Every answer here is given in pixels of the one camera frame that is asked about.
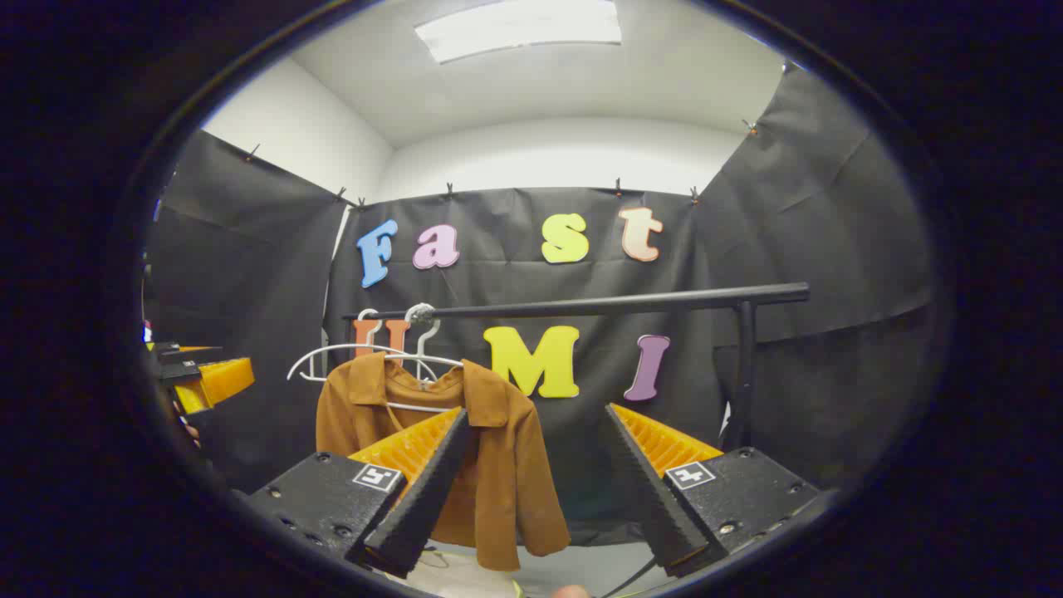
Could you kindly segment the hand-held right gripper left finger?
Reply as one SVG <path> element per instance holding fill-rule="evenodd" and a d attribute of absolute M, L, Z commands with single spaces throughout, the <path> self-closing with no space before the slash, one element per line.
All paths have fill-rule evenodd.
<path fill-rule="evenodd" d="M 428 544 L 471 435 L 468 412 L 456 406 L 349 457 L 314 452 L 246 501 L 316 552 L 404 578 Z"/>

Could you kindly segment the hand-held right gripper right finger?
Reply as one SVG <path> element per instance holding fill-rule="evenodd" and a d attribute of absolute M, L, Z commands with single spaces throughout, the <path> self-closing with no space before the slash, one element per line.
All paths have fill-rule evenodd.
<path fill-rule="evenodd" d="M 820 489 L 753 447 L 723 452 L 609 404 L 606 446 L 656 564 L 687 576 L 764 542 Z"/>

